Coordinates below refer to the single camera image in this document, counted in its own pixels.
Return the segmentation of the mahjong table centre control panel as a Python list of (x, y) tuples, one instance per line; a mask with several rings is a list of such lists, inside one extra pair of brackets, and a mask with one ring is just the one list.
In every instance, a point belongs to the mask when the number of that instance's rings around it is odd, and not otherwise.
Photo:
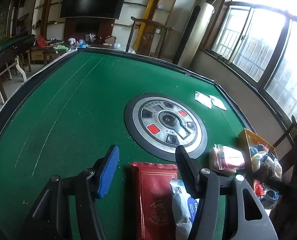
[(208, 135), (200, 117), (184, 103), (163, 94), (146, 93), (132, 98), (124, 109), (127, 131), (151, 155), (175, 162), (177, 146), (190, 158), (204, 152)]

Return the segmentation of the white standing air conditioner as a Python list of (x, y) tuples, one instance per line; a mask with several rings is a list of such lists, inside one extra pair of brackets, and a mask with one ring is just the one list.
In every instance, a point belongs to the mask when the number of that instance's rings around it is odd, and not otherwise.
[(190, 18), (174, 55), (173, 64), (189, 68), (214, 12), (212, 4), (195, 0)]

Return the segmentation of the white paper card left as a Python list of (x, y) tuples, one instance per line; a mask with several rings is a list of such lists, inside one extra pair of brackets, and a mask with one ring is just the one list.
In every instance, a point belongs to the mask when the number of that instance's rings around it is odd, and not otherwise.
[(204, 95), (198, 91), (195, 91), (195, 100), (201, 103), (202, 105), (208, 107), (209, 109), (212, 108), (211, 98), (209, 96)]

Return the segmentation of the white blue printed plastic bag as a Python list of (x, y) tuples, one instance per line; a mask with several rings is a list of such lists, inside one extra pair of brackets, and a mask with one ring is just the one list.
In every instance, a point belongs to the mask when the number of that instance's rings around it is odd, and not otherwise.
[(171, 179), (170, 187), (176, 239), (188, 239), (197, 214), (199, 199), (194, 199), (187, 193), (184, 182), (180, 179)]

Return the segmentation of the yellow cardboard box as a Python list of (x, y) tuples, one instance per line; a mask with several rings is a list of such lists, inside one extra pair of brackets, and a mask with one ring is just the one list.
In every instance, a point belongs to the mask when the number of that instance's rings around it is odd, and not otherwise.
[(265, 179), (280, 181), (282, 166), (275, 148), (256, 133), (243, 129), (238, 135), (238, 145), (244, 156), (246, 179), (266, 210), (271, 210), (280, 198), (277, 190), (264, 182)]

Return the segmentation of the white paper card right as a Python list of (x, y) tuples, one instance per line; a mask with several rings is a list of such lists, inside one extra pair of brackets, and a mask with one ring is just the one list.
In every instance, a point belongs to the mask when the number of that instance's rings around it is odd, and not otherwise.
[(216, 106), (216, 107), (218, 107), (218, 108), (220, 108), (220, 109), (222, 109), (224, 111), (227, 110), (227, 108), (225, 107), (224, 103), (219, 98), (217, 98), (217, 97), (215, 97), (213, 95), (210, 95), (209, 97), (210, 97), (211, 102), (212, 102), (212, 104), (214, 106)]

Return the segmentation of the blue plush toy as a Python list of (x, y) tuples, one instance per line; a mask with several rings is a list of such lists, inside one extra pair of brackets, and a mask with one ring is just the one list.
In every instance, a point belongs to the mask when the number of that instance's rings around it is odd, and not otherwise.
[(269, 149), (263, 144), (257, 144), (249, 148), (249, 152), (251, 155), (251, 161), (260, 161), (264, 162), (268, 157)]

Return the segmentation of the black wall television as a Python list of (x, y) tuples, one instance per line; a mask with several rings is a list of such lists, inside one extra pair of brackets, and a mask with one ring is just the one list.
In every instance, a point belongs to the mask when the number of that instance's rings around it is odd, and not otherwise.
[(107, 18), (118, 20), (125, 0), (63, 0), (61, 18)]

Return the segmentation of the red foil packet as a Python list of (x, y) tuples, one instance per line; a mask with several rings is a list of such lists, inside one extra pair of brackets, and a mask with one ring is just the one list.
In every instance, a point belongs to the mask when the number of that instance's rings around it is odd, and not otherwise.
[(137, 239), (175, 239), (170, 181), (178, 178), (174, 164), (131, 163), (136, 191)]

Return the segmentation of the white paper card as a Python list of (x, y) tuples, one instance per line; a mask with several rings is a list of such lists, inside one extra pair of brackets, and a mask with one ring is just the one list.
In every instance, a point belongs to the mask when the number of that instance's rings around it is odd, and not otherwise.
[(202, 105), (208, 107), (209, 109), (212, 108), (211, 98), (209, 96), (204, 95), (198, 91), (195, 91), (195, 100), (201, 103)]
[(210, 97), (211, 102), (212, 102), (212, 104), (214, 106), (216, 106), (216, 107), (218, 107), (218, 108), (220, 108), (220, 109), (222, 109), (224, 111), (227, 110), (227, 108), (225, 107), (224, 103), (219, 98), (217, 98), (217, 97), (215, 97), (213, 95), (210, 95), (209, 97)]

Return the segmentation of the zip bag of coloured sheets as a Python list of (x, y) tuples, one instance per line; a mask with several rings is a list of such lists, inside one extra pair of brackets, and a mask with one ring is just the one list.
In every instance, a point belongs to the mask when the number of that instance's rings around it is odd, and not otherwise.
[(214, 144), (209, 151), (209, 169), (231, 176), (245, 168), (243, 153), (228, 146)]

